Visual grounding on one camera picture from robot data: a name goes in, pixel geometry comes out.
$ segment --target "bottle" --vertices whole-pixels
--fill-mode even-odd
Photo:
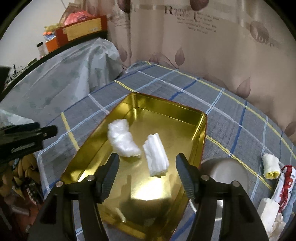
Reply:
[[[39,51],[39,57],[42,58],[46,55],[45,53],[45,47],[43,45],[43,42],[40,42],[39,44],[37,44],[37,48],[38,48],[38,51]]]

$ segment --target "crumpled white cloth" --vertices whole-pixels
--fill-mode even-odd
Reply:
[[[272,154],[264,153],[262,162],[264,166],[264,177],[267,179],[277,179],[281,173],[279,159]]]
[[[281,176],[271,198],[280,205],[279,212],[282,212],[286,208],[290,200],[291,192],[295,184],[295,179],[295,168],[291,165],[284,166],[284,168],[281,170]]]
[[[150,176],[164,176],[168,170],[169,162],[158,133],[149,135],[143,148]]]
[[[141,150],[134,143],[133,136],[128,131],[126,119],[118,119],[108,125],[108,139],[119,156],[131,157],[141,154]]]
[[[281,235],[286,223],[283,221],[281,213],[277,213],[274,223],[272,225],[272,233],[269,237],[269,241],[277,241]]]

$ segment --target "cardboard box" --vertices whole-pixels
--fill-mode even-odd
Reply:
[[[61,27],[55,31],[55,34],[58,45],[61,47],[72,40],[100,31],[107,31],[106,16],[89,18]]]

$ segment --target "small rolled cloth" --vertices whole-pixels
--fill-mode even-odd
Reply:
[[[267,179],[277,179],[281,173],[279,159],[272,154],[264,153],[262,162],[264,166],[264,177]]]

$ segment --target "screw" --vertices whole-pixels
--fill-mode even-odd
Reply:
[[[238,181],[233,181],[232,185],[238,188],[240,186],[240,183]]]
[[[58,182],[56,182],[56,187],[61,187],[61,186],[63,186],[63,182],[62,181],[58,181]]]
[[[204,180],[204,181],[208,181],[210,178],[208,175],[202,175],[201,178]]]
[[[94,180],[94,175],[89,175],[89,176],[87,176],[86,177],[86,179],[88,180],[88,181],[92,181],[92,180]]]

